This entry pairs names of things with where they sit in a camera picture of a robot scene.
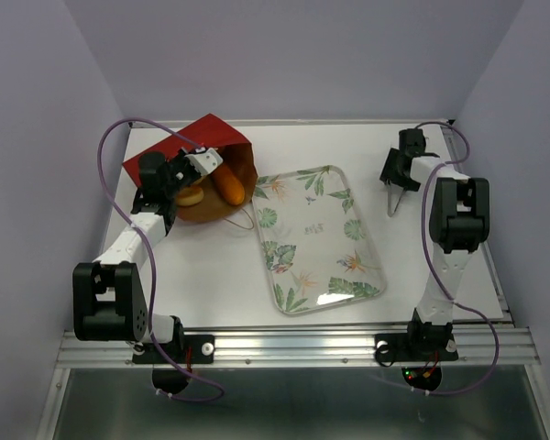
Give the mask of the long orange fake bread loaf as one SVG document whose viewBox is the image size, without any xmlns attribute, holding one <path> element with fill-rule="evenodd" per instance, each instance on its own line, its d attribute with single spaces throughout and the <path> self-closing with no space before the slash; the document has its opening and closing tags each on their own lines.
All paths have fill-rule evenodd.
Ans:
<svg viewBox="0 0 550 440">
<path fill-rule="evenodd" d="M 220 165 L 211 177 L 216 190 L 228 204 L 238 206 L 244 202 L 245 188 L 226 164 Z"/>
</svg>

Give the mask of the red brown paper bag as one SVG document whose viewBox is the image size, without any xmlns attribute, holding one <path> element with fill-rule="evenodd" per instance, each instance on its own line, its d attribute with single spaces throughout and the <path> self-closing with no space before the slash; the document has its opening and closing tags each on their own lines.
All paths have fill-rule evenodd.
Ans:
<svg viewBox="0 0 550 440">
<path fill-rule="evenodd" d="M 156 214 L 163 218 L 167 230 L 176 218 L 190 223 L 207 223 L 223 219 L 240 210 L 252 197 L 258 174 L 251 142 L 227 122 L 212 114 L 203 116 L 179 130 L 177 134 L 169 135 L 125 160 L 123 168 L 138 190 L 138 159 L 142 155 L 158 151 L 167 159 L 173 159 L 180 152 L 187 155 L 198 148 L 213 148 L 220 154 L 223 164 L 226 164 L 243 184 L 246 192 L 244 202 L 238 206 L 228 204 L 215 188 L 212 174 L 204 176 L 199 180 L 204 191 L 204 198 L 200 203 L 191 207 L 178 207 L 174 214 Z"/>
</svg>

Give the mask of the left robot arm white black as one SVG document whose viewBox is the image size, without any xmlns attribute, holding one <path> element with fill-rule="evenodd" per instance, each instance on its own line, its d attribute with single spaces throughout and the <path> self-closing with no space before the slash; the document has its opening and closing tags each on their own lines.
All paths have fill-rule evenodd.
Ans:
<svg viewBox="0 0 550 440">
<path fill-rule="evenodd" d="M 151 311 L 139 270 L 154 262 L 152 249 L 171 231 L 178 193 L 221 164 L 212 148 L 190 153 L 182 150 L 172 159 L 158 151 L 138 158 L 140 186 L 130 214 L 123 215 L 127 226 L 95 261 L 80 263 L 73 270 L 73 329 L 77 339 L 128 342 L 143 353 L 154 347 L 167 361 L 184 354 L 186 340 L 180 319 Z"/>
</svg>

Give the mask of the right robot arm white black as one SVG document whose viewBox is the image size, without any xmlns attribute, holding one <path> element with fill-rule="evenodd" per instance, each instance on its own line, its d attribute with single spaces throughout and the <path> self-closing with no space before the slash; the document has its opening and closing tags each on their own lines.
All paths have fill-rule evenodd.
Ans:
<svg viewBox="0 0 550 440">
<path fill-rule="evenodd" d="M 375 359 L 396 362 L 455 361 L 453 310 L 471 257 L 490 234 L 490 183 L 456 170 L 452 160 L 427 149 L 424 125 L 399 133 L 380 180 L 388 189 L 422 194 L 421 233 L 429 276 L 404 332 L 377 335 Z"/>
</svg>

